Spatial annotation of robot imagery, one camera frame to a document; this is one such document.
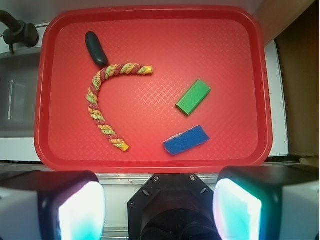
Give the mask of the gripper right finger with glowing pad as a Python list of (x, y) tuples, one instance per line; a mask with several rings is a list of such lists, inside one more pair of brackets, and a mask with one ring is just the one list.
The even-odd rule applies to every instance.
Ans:
[(212, 207), (223, 240), (318, 240), (319, 169), (225, 167), (218, 175)]

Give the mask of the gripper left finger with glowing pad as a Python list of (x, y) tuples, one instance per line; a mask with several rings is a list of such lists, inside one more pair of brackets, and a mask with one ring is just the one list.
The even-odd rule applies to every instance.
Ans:
[(91, 171), (0, 174), (2, 240), (100, 240), (106, 196)]

